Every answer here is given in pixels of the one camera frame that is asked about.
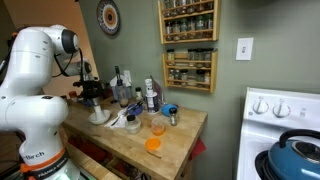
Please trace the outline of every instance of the blue tea kettle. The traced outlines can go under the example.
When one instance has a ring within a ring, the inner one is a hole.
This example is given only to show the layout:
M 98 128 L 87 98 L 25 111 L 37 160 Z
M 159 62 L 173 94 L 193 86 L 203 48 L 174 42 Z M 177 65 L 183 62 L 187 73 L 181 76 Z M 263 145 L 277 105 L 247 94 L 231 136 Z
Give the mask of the blue tea kettle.
M 282 180 L 320 179 L 320 148 L 312 143 L 288 140 L 294 136 L 308 136 L 320 140 L 320 132 L 317 131 L 286 131 L 268 152 L 271 169 Z

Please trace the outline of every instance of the blue object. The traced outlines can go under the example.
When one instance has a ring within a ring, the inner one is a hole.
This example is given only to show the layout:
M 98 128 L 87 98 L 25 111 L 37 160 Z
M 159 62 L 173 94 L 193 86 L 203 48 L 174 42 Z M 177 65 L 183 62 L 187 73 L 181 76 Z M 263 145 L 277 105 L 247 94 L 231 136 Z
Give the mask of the blue object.
M 178 109 L 178 107 L 176 105 L 174 105 L 174 104 L 166 104 L 161 109 L 162 114 L 167 116 L 167 117 L 169 117 L 170 116 L 170 113 L 169 113 L 169 109 L 170 108 L 177 108 Z
M 305 151 L 310 152 L 314 152 L 311 147 L 314 147 L 315 149 L 317 149 L 317 147 L 313 146 L 311 143 L 288 140 L 288 138 L 293 136 L 311 136 L 319 139 L 320 133 L 311 132 L 312 135 L 310 135 L 310 130 L 291 130 L 291 132 L 288 131 L 286 133 L 287 134 L 284 133 L 280 137 L 279 142 L 275 143 L 268 152 L 268 159 L 272 170 L 280 179 L 284 180 L 318 179 L 320 176 L 320 164 L 318 162 L 312 162 L 311 160 L 308 160 L 306 157 L 298 154 L 293 148 L 296 147 L 296 143 L 300 143 L 299 146 L 301 146 L 301 144 L 305 144 L 308 147 Z
M 129 109 L 130 107 L 135 106 L 135 105 L 136 105 L 136 104 L 130 104 L 130 105 L 128 106 L 128 109 Z M 129 113 L 130 115 L 138 116 L 139 114 L 142 113 L 142 111 L 143 111 L 143 106 L 138 106 L 137 108 L 133 108 L 132 110 L 129 110 L 128 113 Z

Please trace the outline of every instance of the wooden spice rack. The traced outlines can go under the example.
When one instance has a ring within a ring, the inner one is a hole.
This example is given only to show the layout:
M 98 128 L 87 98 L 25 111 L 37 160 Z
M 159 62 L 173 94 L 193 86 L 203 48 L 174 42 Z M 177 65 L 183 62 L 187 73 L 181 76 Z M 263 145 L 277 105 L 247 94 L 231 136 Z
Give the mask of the wooden spice rack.
M 170 11 L 170 10 L 175 10 L 183 7 L 189 7 L 189 6 L 196 6 L 199 4 L 205 4 L 213 2 L 214 3 L 214 8 L 212 10 L 205 10 L 202 12 L 194 12 L 192 14 L 183 14 L 183 15 L 177 15 L 177 16 L 170 16 L 170 17 L 164 17 L 164 12 L 165 11 Z M 171 43 L 185 43 L 185 42 L 203 42 L 203 41 L 217 41 L 219 39 L 219 29 L 220 29 L 220 0 L 206 0 L 206 1 L 201 1 L 201 2 L 196 2 L 193 4 L 188 4 L 184 6 L 178 6 L 176 8 L 169 8 L 165 9 L 165 5 L 161 0 L 158 0 L 158 13 L 159 13 L 159 27 L 160 27 L 160 39 L 161 39 L 161 44 L 171 44 Z M 168 21 L 174 21 L 178 20 L 180 18 L 188 18 L 188 17 L 195 17 L 199 15 L 205 15 L 205 14 L 212 14 L 213 17 L 213 29 L 206 29 L 206 30 L 197 30 L 197 31 L 187 31 L 187 32 L 182 32 L 182 33 L 170 33 L 166 34 L 165 30 L 165 24 Z M 209 34 L 209 37 L 206 38 L 195 38 L 195 39 L 186 39 L 186 40 L 171 40 L 167 41 L 166 37 L 167 36 L 173 36 L 173 35 L 178 35 L 178 34 L 185 34 L 185 33 L 201 33 L 205 32 Z
M 163 76 L 164 76 L 164 85 L 165 87 L 176 87 L 176 88 L 185 88 L 185 89 L 194 89 L 194 90 L 201 90 L 201 91 L 207 91 L 210 93 L 213 93 L 213 91 L 216 88 L 216 77 L 217 77 L 217 57 L 218 57 L 218 51 L 214 51 L 211 54 L 211 62 L 210 61 L 190 61 L 188 60 L 188 54 L 187 53 L 176 53 L 175 54 L 175 60 L 168 60 L 167 53 L 162 54 L 162 63 L 163 63 Z M 196 68 L 196 67 L 190 67 L 190 66 L 181 66 L 177 65 L 179 63 L 210 63 L 211 66 L 209 68 Z M 170 69 L 188 69 L 188 70 L 206 70 L 210 71 L 210 83 L 204 83 L 204 82 L 196 82 L 196 84 L 203 84 L 205 87 L 197 87 L 197 86 L 190 86 L 188 85 L 188 81 L 182 81 L 182 80 L 170 80 L 169 79 L 169 70 Z M 176 85 L 176 84 L 170 84 L 170 82 L 185 82 L 187 83 L 187 86 L 182 85 Z

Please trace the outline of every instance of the orange cup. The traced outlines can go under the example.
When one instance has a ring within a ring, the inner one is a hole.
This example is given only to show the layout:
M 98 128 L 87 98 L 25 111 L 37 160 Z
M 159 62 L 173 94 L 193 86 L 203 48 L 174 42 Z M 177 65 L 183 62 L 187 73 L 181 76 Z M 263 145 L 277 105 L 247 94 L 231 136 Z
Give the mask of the orange cup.
M 151 131 L 155 136 L 161 136 L 166 127 L 162 118 L 154 118 L 151 122 Z

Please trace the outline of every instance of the light switch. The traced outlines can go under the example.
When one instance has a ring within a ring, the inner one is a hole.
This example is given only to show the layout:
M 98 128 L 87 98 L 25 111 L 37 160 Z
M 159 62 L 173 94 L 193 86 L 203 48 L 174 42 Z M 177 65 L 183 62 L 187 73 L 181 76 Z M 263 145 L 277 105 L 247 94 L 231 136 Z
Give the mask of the light switch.
M 253 38 L 239 38 L 236 60 L 251 60 Z

